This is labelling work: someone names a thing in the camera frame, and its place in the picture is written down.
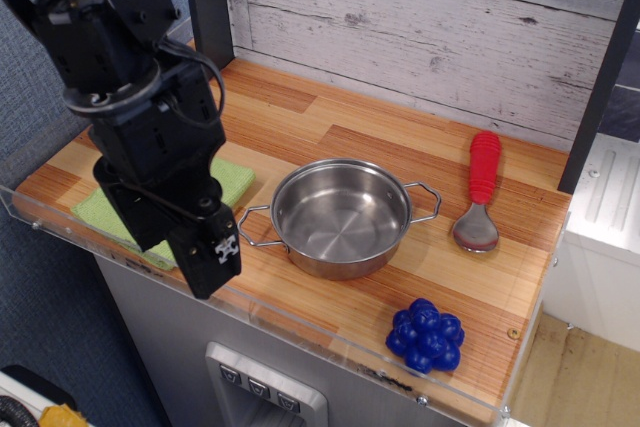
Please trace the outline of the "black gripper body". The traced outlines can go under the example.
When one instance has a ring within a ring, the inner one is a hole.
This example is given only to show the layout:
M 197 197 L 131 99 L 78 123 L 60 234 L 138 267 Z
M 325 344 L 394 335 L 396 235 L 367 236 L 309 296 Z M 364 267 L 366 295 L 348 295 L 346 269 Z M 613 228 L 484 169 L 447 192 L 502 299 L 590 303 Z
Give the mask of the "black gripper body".
M 63 98 L 90 119 L 90 137 L 125 180 L 164 185 L 161 201 L 175 218 L 198 221 L 221 206 L 222 188 L 210 174 L 225 143 L 223 98 L 209 81 L 215 64 L 191 49 L 163 49 L 151 67 L 119 88 L 68 88 Z

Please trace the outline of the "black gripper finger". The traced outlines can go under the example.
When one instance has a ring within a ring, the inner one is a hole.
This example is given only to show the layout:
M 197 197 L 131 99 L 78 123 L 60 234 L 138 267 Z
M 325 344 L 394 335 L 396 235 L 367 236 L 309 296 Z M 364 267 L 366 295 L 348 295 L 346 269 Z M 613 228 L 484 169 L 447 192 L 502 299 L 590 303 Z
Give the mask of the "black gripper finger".
M 97 161 L 93 174 L 111 206 L 142 251 L 166 240 L 175 218 L 161 201 L 164 185 L 125 180 L 108 161 Z
M 167 242 L 196 299 L 208 299 L 241 273 L 239 231 L 228 206 L 198 221 L 181 220 Z

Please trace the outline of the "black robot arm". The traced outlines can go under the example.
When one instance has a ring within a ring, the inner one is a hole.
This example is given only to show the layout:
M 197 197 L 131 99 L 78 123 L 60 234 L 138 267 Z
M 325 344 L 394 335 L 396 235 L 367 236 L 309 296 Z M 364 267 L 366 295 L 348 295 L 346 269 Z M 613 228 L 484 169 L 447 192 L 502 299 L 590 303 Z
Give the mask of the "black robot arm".
M 172 0 L 3 0 L 44 46 L 73 113 L 91 122 L 93 174 L 135 243 L 166 242 L 192 294 L 241 271 L 239 233 L 210 167 L 225 143 L 215 64 L 172 40 Z

